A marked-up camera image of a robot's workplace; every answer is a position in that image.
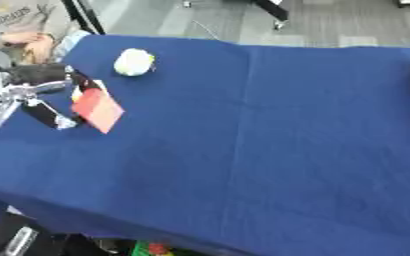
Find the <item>person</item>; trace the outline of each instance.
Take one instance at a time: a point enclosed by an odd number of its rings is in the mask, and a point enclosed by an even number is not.
[[[61,0],[0,0],[0,52],[14,63],[58,62],[86,35]]]

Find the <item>white plush toy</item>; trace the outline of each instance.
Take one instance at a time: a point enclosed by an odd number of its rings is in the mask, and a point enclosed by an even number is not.
[[[115,62],[115,71],[125,76],[140,76],[154,68],[155,56],[145,50],[127,49]]]

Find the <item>green object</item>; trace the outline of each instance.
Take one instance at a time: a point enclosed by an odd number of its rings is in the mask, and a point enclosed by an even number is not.
[[[149,253],[149,243],[138,241],[131,256],[152,256]]]

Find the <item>gray sweatshirt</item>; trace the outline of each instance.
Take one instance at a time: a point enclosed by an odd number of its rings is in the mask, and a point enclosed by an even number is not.
[[[70,23],[62,0],[0,0],[0,49],[5,48],[1,33],[38,31],[59,41]]]

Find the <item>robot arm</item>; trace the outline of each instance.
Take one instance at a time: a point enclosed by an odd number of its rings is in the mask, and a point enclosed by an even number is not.
[[[96,83],[63,64],[19,66],[0,72],[0,128],[21,106],[28,114],[58,130],[76,127],[83,119],[67,118],[38,98],[39,94],[55,93],[79,86],[81,91],[99,88]]]

